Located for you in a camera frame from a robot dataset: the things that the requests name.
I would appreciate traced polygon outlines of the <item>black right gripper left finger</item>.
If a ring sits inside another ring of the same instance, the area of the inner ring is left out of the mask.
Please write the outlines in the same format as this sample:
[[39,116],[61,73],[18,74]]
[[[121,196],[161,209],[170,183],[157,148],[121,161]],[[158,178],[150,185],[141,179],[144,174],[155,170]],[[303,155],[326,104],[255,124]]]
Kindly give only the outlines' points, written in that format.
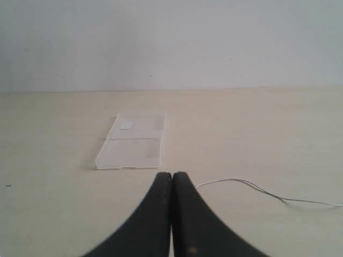
[[159,172],[130,217],[85,256],[168,256],[172,176]]

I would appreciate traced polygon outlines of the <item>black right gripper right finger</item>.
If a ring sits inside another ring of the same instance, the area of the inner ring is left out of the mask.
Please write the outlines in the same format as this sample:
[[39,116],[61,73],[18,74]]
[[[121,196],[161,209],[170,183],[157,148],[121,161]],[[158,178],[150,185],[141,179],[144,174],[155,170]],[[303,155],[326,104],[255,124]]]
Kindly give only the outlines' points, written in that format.
[[265,256],[222,222],[185,172],[173,174],[175,256]]

